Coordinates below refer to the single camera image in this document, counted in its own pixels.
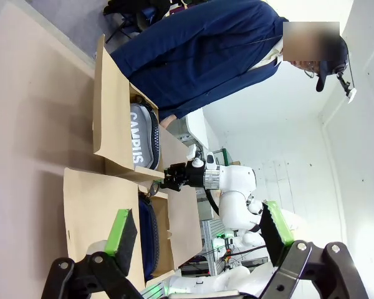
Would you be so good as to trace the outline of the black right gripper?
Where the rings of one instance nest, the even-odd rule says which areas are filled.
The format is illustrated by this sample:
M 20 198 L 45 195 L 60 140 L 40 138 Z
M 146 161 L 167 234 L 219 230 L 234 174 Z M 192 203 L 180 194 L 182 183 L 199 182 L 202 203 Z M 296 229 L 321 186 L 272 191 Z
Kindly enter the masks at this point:
M 171 189 L 173 191 L 181 191 L 183 185 L 204 188 L 204 173 L 204 164 L 200 167 L 193 166 L 192 161 L 172 164 L 164 170 L 166 177 L 160 183 L 160 188 Z

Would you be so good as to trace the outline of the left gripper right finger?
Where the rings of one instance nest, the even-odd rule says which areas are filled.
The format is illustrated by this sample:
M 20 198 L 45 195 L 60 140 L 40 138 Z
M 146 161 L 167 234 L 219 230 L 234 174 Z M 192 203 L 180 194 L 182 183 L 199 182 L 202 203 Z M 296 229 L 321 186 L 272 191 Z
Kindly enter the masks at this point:
M 320 298 L 368 298 L 347 246 L 341 242 L 319 248 L 297 240 L 276 202 L 263 204 L 259 223 L 276 271 L 260 298 L 291 298 L 301 280 L 309 280 Z

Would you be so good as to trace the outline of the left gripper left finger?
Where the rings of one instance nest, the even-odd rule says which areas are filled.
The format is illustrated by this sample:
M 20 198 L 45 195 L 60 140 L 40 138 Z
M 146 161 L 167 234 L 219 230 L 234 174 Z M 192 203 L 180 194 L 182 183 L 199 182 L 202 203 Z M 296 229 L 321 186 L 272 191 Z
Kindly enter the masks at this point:
M 136 237 L 132 210 L 118 210 L 103 250 L 79 262 L 68 257 L 53 261 L 42 298 L 90 298 L 98 292 L 109 298 L 142 298 L 127 278 Z

